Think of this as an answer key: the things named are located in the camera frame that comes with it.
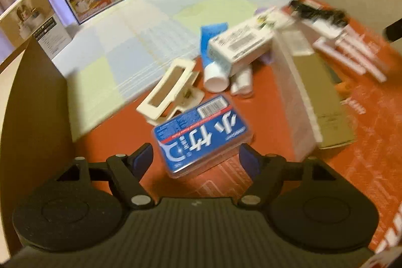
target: orange object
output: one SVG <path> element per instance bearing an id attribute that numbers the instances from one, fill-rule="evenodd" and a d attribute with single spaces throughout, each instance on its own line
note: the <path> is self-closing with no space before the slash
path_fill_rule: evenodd
<path id="1" fill-rule="evenodd" d="M 332 154 L 328 163 L 377 206 L 380 222 L 371 242 L 371 249 L 376 249 L 387 230 L 393 227 L 393 218 L 402 203 L 402 58 L 381 37 L 355 20 L 351 20 L 351 25 L 358 33 L 365 34 L 365 42 L 378 48 L 377 56 L 389 66 L 388 80 L 380 84 L 367 74 L 357 76 L 342 68 L 354 84 L 344 103 L 356 142 Z M 198 60 L 195 70 L 201 71 L 201 68 Z M 258 61 L 253 63 L 253 72 L 253 97 L 233 98 L 234 105 L 254 131 L 251 146 L 259 153 L 276 153 L 292 161 L 289 127 L 273 72 Z M 202 76 L 194 86 L 203 88 Z M 150 142 L 157 149 L 151 136 L 153 126 L 135 110 L 147 94 L 79 139 L 76 155 L 97 162 L 116 153 L 131 154 L 144 142 Z M 204 99 L 211 96 L 206 91 Z M 237 199 L 250 184 L 237 157 L 190 180 L 173 180 L 168 177 L 157 151 L 153 164 L 141 180 L 141 185 L 154 199 L 163 196 L 231 196 Z M 108 189 L 107 184 L 99 186 Z"/>

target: blue box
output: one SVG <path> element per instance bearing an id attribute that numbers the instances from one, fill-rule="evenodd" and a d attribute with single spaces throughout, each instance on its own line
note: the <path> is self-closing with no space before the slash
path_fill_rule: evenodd
<path id="1" fill-rule="evenodd" d="M 156 126 L 153 134 L 168 174 L 200 174 L 238 154 L 253 134 L 228 98 L 218 95 Z"/>

